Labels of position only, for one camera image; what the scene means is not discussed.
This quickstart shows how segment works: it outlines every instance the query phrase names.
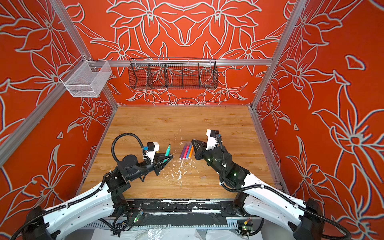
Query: wooden table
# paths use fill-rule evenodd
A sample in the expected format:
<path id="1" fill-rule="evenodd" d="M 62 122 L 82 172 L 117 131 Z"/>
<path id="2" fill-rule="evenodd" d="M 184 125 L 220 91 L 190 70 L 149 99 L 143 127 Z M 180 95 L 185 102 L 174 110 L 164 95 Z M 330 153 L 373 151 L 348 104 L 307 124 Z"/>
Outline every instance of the wooden table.
<path id="1" fill-rule="evenodd" d="M 160 172 L 150 173 L 145 182 L 137 179 L 124 196 L 126 198 L 192 198 L 232 199 L 236 193 L 224 190 L 218 174 L 204 160 L 179 160 L 185 142 L 192 139 L 207 141 L 207 129 L 219 130 L 223 145 L 233 161 L 248 169 L 261 180 L 273 185 L 262 148 L 246 106 L 156 106 L 119 107 L 100 150 L 91 166 L 81 192 L 95 186 L 103 175 L 116 167 L 111 156 L 111 144 L 116 136 L 131 132 L 143 145 L 158 142 L 160 152 L 171 143 L 173 160 Z M 142 161 L 139 143 L 131 136 L 122 137 L 115 145 L 119 160 L 128 154 Z"/>

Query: white wire basket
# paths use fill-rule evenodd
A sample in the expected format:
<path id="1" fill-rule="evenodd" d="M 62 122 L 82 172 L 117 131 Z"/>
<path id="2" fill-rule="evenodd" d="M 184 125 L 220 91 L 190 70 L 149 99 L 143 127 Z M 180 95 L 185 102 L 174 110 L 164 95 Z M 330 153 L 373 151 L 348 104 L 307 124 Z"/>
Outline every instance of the white wire basket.
<path id="1" fill-rule="evenodd" d="M 108 61 L 99 72 L 93 72 L 87 61 L 79 62 L 79 67 L 65 82 L 65 88 L 73 97 L 97 98 L 112 74 Z"/>

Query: orange floral wallpaper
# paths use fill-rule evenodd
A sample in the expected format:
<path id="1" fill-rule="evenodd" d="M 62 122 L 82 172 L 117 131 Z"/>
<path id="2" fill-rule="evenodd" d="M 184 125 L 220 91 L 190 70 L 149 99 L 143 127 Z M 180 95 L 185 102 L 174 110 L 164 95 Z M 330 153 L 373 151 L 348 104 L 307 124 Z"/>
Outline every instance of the orange floral wallpaper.
<path id="1" fill-rule="evenodd" d="M 0 42 L 2 144 L 80 54 L 44 0 L 1 1 Z"/>
<path id="2" fill-rule="evenodd" d="M 63 0 L 96 60 L 271 58 L 294 0 Z M 216 90 L 133 90 L 127 68 L 108 86 L 121 105 L 248 104 L 266 66 L 219 68 Z"/>
<path id="3" fill-rule="evenodd" d="M 45 0 L 1 1 L 0 42 L 1 144 L 80 54 Z M 0 239 L 9 239 L 32 208 L 75 196 L 112 113 L 103 93 L 64 93 L 0 167 Z"/>
<path id="4" fill-rule="evenodd" d="M 309 1 L 257 106 L 290 193 L 360 240 L 384 237 L 383 22 L 382 1 Z"/>

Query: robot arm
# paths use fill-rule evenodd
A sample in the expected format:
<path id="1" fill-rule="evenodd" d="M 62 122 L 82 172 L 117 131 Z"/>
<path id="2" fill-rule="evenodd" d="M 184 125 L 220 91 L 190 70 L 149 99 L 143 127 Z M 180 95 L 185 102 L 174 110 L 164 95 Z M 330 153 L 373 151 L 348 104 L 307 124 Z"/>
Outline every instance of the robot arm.
<path id="1" fill-rule="evenodd" d="M 240 215 L 248 213 L 267 219 L 293 233 L 296 239 L 320 240 L 325 222 L 345 233 L 337 239 L 350 239 L 351 234 L 338 223 L 324 217 L 317 202 L 294 198 L 260 180 L 247 169 L 232 161 L 232 155 L 222 145 L 219 131 L 207 130 L 207 142 L 192 140 L 196 160 L 204 159 L 220 177 L 220 185 L 238 192 L 232 206 Z"/>
<path id="2" fill-rule="evenodd" d="M 138 139 L 134 134 L 122 134 L 116 138 L 114 144 L 117 139 L 127 135 Z M 114 144 L 112 155 L 116 157 Z M 103 181 L 92 189 L 54 207 L 44 210 L 37 207 L 31 210 L 25 224 L 14 233 L 11 240 L 16 239 L 20 232 L 24 240 L 60 240 L 93 221 L 110 215 L 120 216 L 127 212 L 128 204 L 122 194 L 131 187 L 129 182 L 137 178 L 143 182 L 144 177 L 152 171 L 159 175 L 173 158 L 172 155 L 156 153 L 159 150 L 157 142 L 149 142 L 146 147 L 142 146 L 142 149 L 145 161 L 139 163 L 135 155 L 125 156 L 122 161 L 118 160 L 118 166 L 106 173 Z"/>

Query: black cable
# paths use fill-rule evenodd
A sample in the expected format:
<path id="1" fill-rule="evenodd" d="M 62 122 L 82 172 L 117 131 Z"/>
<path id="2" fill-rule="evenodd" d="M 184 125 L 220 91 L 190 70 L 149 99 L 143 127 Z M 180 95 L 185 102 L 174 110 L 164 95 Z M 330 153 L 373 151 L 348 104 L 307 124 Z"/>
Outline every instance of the black cable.
<path id="1" fill-rule="evenodd" d="M 220 150 L 221 150 L 221 153 L 222 153 L 222 165 L 226 165 L 226 161 L 224 159 L 224 150 L 223 150 L 223 147 L 222 147 L 222 140 L 221 140 L 221 136 L 219 134 L 216 135 L 216 138 L 218 140 L 218 144 L 220 146 Z M 267 189 L 275 194 L 277 194 L 279 197 L 281 197 L 282 199 L 286 200 L 287 202 L 289 202 L 290 204 L 292 204 L 293 206 L 297 205 L 297 208 L 299 208 L 300 210 L 308 213 L 308 214 L 311 214 L 312 216 L 315 216 L 329 224 L 332 224 L 333 226 L 337 227 L 338 229 L 340 229 L 342 232 L 345 233 L 344 236 L 342 237 L 338 237 L 338 236 L 329 236 L 329 235 L 325 235 L 323 234 L 322 237 L 325 238 L 325 239 L 330 239 L 330 240 L 349 240 L 352 238 L 352 235 L 351 233 L 348 231 L 348 229 L 346 229 L 345 227 L 343 227 L 342 225 L 340 225 L 339 223 L 335 222 L 335 221 L 332 221 L 331 219 L 329 218 L 326 218 L 324 216 L 321 216 L 321 215 L 318 215 L 314 212 L 311 212 L 309 210 L 307 210 L 305 207 L 302 207 L 300 205 L 298 205 L 296 202 L 292 201 L 291 199 L 287 198 L 286 196 L 284 196 L 280 191 L 276 190 L 275 188 L 272 188 L 272 187 L 269 187 L 269 186 L 263 186 L 261 184 L 255 184 L 255 185 L 250 185 L 250 186 L 247 186 L 247 187 L 242 187 L 242 188 L 238 188 L 238 189 L 231 189 L 229 187 L 227 187 L 225 185 L 225 182 L 223 180 L 223 174 L 224 174 L 224 171 L 225 171 L 225 168 L 222 167 L 221 171 L 220 171 L 220 174 L 219 174 L 219 179 L 220 179 L 220 183 L 221 183 L 221 186 L 223 186 L 223 188 L 229 192 L 242 192 L 242 191 L 246 191 L 246 190 L 250 190 L 250 189 L 253 189 L 253 188 L 263 188 L 263 189 Z"/>
<path id="2" fill-rule="evenodd" d="M 120 218 L 123 214 L 127 214 L 127 223 L 124 225 L 124 227 L 117 228 L 115 224 L 116 224 L 118 218 Z M 102 223 L 107 225 L 113 231 L 114 234 L 119 234 L 121 232 L 127 232 L 135 225 L 135 222 L 133 222 L 132 225 L 127 230 L 125 230 L 128 227 L 128 223 L 129 223 L 128 212 L 123 212 L 118 217 L 116 217 L 115 220 L 113 221 L 113 225 L 111 225 L 109 222 L 107 222 L 103 218 L 100 218 L 99 221 L 101 221 Z"/>
<path id="3" fill-rule="evenodd" d="M 126 214 L 127 215 L 127 224 L 125 224 L 123 227 L 116 227 L 116 223 L 117 223 L 117 221 L 118 221 L 118 219 L 121 217 L 121 216 L 123 216 L 124 214 Z M 116 229 L 120 229 L 118 232 L 116 232 L 116 231 L 113 231 L 113 233 L 115 234 L 115 235 L 117 235 L 117 234 L 119 234 L 121 231 L 124 231 L 126 228 L 127 228 L 127 226 L 128 226 L 128 221 L 129 221 L 129 215 L 128 215 L 128 212 L 123 212 L 122 214 L 120 214 L 119 216 L 117 216 L 116 218 L 115 218 L 115 220 L 113 221 L 113 224 L 112 224 L 112 226 L 114 227 L 114 228 L 116 228 Z"/>
<path id="4" fill-rule="evenodd" d="M 140 138 L 139 138 L 138 136 L 136 136 L 135 134 L 130 133 L 130 132 L 122 133 L 122 134 L 120 134 L 119 136 L 117 136 L 117 137 L 113 140 L 113 142 L 112 142 L 112 146 L 111 146 L 111 152 L 112 152 L 112 157 L 113 157 L 113 159 L 114 159 L 117 163 L 120 162 L 119 159 L 116 157 L 116 154 L 115 154 L 115 144 L 116 144 L 116 142 L 119 140 L 119 138 L 124 137 L 124 136 L 132 136 L 132 137 L 136 138 L 136 140 L 139 142 L 140 147 L 141 147 L 141 149 L 142 149 L 143 156 L 144 156 L 144 160 L 145 160 L 146 164 L 151 164 L 151 159 L 147 156 L 147 153 L 146 153 L 145 150 L 144 150 L 144 146 L 143 146 L 143 143 L 141 142 Z"/>
<path id="5" fill-rule="evenodd" d="M 249 236 L 256 235 L 258 232 L 260 232 L 260 230 L 263 227 L 263 224 L 264 224 L 264 219 L 262 218 L 262 221 L 260 222 L 259 227 L 254 232 L 249 233 Z M 240 234 L 243 235 L 243 236 L 248 236 L 247 232 L 245 232 L 245 231 L 241 231 L 240 230 Z"/>
<path id="6" fill-rule="evenodd" d="M 110 172 L 107 172 L 106 174 L 104 174 L 104 176 L 103 176 L 103 180 L 101 181 L 101 184 L 100 184 L 100 186 L 99 186 L 100 188 L 103 188 L 103 185 L 104 185 L 104 183 L 105 183 L 105 178 L 106 178 L 108 175 L 110 175 L 110 174 L 111 174 Z M 91 194 L 89 194 L 89 195 L 87 195 L 87 196 L 85 196 L 85 197 L 82 197 L 82 198 L 80 198 L 80 199 L 77 199 L 77 200 L 75 200 L 75 201 L 73 201 L 73 202 L 70 202 L 70 203 L 68 203 L 68 204 L 66 204 L 66 205 L 60 205 L 60 206 L 57 206 L 57 207 L 55 207 L 55 208 L 53 208 L 53 209 L 50 209 L 50 210 L 47 210 L 47 211 L 44 210 L 43 213 L 41 213 L 41 214 L 38 215 L 37 217 L 34 217 L 33 219 L 29 220 L 29 221 L 26 222 L 23 226 L 21 226 L 17 231 L 15 231 L 14 234 L 12 235 L 12 237 L 11 237 L 10 240 L 15 240 L 15 239 L 17 238 L 17 236 L 20 234 L 20 232 L 22 232 L 22 231 L 24 230 L 24 228 L 26 228 L 26 227 L 27 227 L 28 225 L 30 225 L 31 223 L 35 222 L 35 221 L 36 221 L 37 219 L 39 219 L 40 217 L 43 217 L 43 216 L 45 216 L 45 215 L 47 215 L 47 214 L 53 213 L 53 212 L 55 212 L 55 211 L 58 211 L 58 210 L 61 210 L 61 209 L 64 209 L 64 208 L 67 208 L 67 206 L 70 207 L 70 206 L 75 205 L 75 204 L 77 204 L 77 203 L 79 203 L 79 202 L 82 202 L 82 201 L 84 201 L 84 200 L 86 200 L 86 199 L 92 197 L 92 196 L 95 195 L 96 193 L 98 193 L 98 192 L 100 191 L 100 188 L 97 188 L 97 189 L 96 189 L 95 191 L 93 191 Z"/>

